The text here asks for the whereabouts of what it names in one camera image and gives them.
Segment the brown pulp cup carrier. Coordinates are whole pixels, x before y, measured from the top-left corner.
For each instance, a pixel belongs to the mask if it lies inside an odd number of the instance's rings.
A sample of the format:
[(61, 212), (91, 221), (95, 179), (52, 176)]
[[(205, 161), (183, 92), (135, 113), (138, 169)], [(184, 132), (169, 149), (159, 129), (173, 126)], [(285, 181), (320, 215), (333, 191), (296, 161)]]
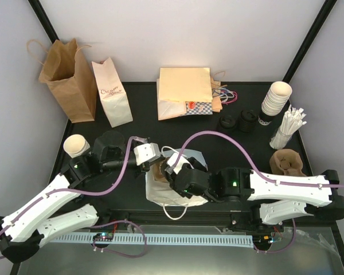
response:
[(160, 161), (153, 165), (153, 177), (157, 182), (169, 183), (168, 177), (166, 177), (165, 169), (167, 167), (166, 161)]

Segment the light blue paper bag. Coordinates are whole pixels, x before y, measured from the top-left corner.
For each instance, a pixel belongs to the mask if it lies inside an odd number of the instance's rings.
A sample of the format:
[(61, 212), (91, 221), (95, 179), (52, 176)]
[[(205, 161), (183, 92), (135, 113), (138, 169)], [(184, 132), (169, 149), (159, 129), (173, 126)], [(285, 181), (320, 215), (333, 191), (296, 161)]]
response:
[[(168, 158), (173, 153), (179, 153), (180, 149), (175, 150), (169, 146), (163, 146), (161, 148), (161, 151), (162, 156), (168, 160)], [(186, 159), (193, 157), (199, 163), (201, 163), (204, 168), (207, 168), (205, 158), (203, 157), (203, 154), (200, 151), (185, 149), (183, 151), (182, 156)], [(185, 215), (188, 208), (202, 206), (208, 203), (207, 199), (200, 196), (193, 195), (191, 198), (182, 197), (170, 187), (170, 183), (162, 183), (155, 181), (153, 177), (152, 168), (150, 169), (150, 171), (146, 173), (145, 180), (147, 200), (157, 204), (158, 206), (161, 206), (163, 208), (165, 215), (170, 220), (177, 221)], [(184, 210), (180, 216), (172, 217), (168, 213), (166, 207), (183, 207)]]

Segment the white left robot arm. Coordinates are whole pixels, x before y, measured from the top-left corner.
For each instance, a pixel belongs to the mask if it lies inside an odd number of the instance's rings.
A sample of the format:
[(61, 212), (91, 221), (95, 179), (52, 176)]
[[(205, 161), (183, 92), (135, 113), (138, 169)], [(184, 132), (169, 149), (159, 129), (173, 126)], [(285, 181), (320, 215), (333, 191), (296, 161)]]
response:
[(65, 214), (55, 213), (82, 196), (103, 197), (123, 179), (127, 167), (141, 171), (160, 156), (148, 138), (132, 136), (125, 141), (116, 131), (107, 131), (90, 146), (84, 136), (75, 134), (63, 144), (70, 161), (34, 198), (17, 211), (0, 216), (0, 260), (17, 264), (34, 256), (53, 239), (83, 228), (104, 229), (112, 215), (96, 204)]

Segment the paper cup near left arm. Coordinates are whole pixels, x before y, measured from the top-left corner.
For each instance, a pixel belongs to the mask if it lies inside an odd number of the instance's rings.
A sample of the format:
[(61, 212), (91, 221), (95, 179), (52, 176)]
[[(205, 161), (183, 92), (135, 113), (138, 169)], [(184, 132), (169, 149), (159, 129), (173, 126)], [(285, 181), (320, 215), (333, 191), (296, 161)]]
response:
[(74, 134), (66, 138), (62, 147), (71, 158), (78, 157), (90, 149), (90, 145), (85, 137), (79, 134)]

